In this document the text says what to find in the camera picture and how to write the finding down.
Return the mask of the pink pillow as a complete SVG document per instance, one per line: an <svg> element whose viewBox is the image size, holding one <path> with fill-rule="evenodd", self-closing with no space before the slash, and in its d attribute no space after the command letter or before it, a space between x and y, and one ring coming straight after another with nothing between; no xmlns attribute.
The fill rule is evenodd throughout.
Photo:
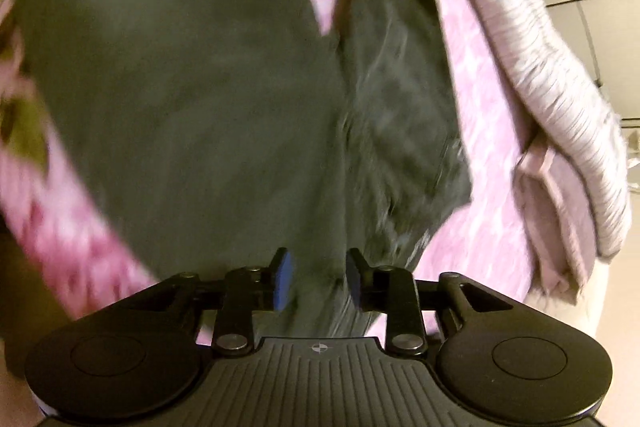
<svg viewBox="0 0 640 427"><path fill-rule="evenodd" d="M514 196L546 296L574 305L597 259L596 224L584 180L541 133L514 170Z"/></svg>

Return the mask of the white rolled duvet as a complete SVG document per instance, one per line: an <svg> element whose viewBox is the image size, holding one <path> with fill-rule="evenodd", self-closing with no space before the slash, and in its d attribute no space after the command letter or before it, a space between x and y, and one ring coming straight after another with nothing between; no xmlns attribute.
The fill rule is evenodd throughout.
<svg viewBox="0 0 640 427"><path fill-rule="evenodd" d="M514 91L584 179L598 251L616 256L631 227L620 120L553 26L544 0L471 0Z"/></svg>

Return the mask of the pink floral bedspread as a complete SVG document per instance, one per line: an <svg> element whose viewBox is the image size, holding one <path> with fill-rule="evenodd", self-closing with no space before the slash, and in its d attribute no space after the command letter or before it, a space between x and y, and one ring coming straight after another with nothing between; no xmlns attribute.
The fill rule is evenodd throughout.
<svg viewBox="0 0 640 427"><path fill-rule="evenodd" d="M330 0L314 0L320 23ZM424 245L419 277L459 270L522 298L532 278L512 197L530 124L513 101L470 0L435 0L472 183ZM80 319L159 280L134 254L70 161L27 69L15 0L1 0L1 207L52 301Z"/></svg>

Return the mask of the dark grey jeans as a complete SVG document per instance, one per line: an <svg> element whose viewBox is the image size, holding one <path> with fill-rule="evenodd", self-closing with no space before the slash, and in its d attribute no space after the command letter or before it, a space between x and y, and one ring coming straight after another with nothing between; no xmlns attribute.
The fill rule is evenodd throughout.
<svg viewBox="0 0 640 427"><path fill-rule="evenodd" d="M157 277L288 248L269 336L372 317L345 255L412 269L472 183L435 0L15 0L27 69L96 205Z"/></svg>

